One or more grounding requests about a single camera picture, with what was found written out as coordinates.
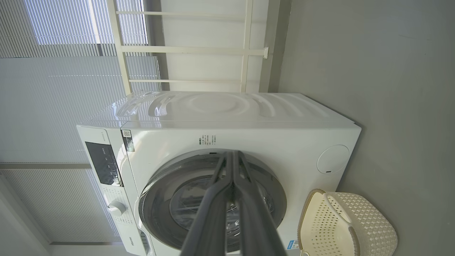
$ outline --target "window blind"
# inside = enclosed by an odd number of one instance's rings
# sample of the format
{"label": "window blind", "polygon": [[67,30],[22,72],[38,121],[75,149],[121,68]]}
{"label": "window blind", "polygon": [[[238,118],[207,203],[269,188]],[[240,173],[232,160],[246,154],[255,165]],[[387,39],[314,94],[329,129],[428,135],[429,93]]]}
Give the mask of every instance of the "window blind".
{"label": "window blind", "polygon": [[[115,56],[106,1],[0,1],[0,58]],[[144,11],[143,0],[117,0],[117,6],[122,11]],[[119,17],[125,45],[148,44],[144,15]]]}
{"label": "window blind", "polygon": [[[134,79],[158,78],[156,58],[127,57]],[[88,163],[76,124],[125,97],[117,57],[0,59],[0,162]],[[134,92],[158,83],[132,83]]]}
{"label": "window blind", "polygon": [[121,242],[91,169],[0,172],[52,242]]}

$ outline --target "white wall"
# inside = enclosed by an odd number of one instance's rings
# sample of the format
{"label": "white wall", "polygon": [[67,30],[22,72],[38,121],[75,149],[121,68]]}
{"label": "white wall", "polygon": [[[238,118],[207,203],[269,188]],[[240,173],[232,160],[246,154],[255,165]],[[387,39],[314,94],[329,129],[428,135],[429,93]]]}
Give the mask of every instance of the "white wall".
{"label": "white wall", "polygon": [[[246,0],[162,0],[163,12],[245,16]],[[253,2],[250,49],[264,48],[268,0]],[[163,16],[166,46],[243,48],[244,19]],[[247,91],[258,91],[262,57],[248,62]],[[169,79],[238,80],[242,56],[167,54]],[[171,90],[238,92],[240,84],[171,83]]]}

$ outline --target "warning label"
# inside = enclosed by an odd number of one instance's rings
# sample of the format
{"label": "warning label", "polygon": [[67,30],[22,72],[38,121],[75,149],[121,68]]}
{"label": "warning label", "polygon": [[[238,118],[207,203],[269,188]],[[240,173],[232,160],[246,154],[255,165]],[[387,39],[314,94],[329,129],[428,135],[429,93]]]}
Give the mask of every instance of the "warning label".
{"label": "warning label", "polygon": [[199,137],[199,145],[215,145],[216,143],[216,135],[202,135]]}

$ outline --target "white washing machine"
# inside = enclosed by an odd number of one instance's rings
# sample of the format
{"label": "white washing machine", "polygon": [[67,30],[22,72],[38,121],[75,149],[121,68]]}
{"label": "white washing machine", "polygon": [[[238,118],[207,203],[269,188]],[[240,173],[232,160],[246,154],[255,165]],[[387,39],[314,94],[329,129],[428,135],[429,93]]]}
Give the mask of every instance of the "white washing machine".
{"label": "white washing machine", "polygon": [[[294,93],[141,92],[79,125],[126,250],[177,256],[220,155],[245,153],[285,249],[308,193],[335,191],[360,127]],[[227,250],[239,250],[227,205]]]}

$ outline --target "floor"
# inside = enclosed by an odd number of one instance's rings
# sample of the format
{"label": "floor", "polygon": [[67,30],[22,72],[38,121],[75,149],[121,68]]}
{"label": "floor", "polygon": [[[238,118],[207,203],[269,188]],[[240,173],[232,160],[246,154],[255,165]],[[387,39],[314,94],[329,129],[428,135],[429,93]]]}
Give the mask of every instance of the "floor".
{"label": "floor", "polygon": [[339,191],[395,227],[395,256],[452,255],[455,1],[294,0],[279,92],[362,127]]}

